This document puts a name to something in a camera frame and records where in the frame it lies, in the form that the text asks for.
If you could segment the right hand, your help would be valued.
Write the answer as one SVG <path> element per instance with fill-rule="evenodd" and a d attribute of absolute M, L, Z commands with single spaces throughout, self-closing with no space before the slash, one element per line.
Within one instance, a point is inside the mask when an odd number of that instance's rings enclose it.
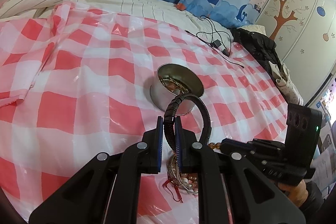
<path fill-rule="evenodd" d="M 308 198 L 308 191 L 306 183 L 302 180 L 297 186 L 278 183 L 278 188 L 286 193 L 286 196 L 295 204 L 300 207 Z"/>

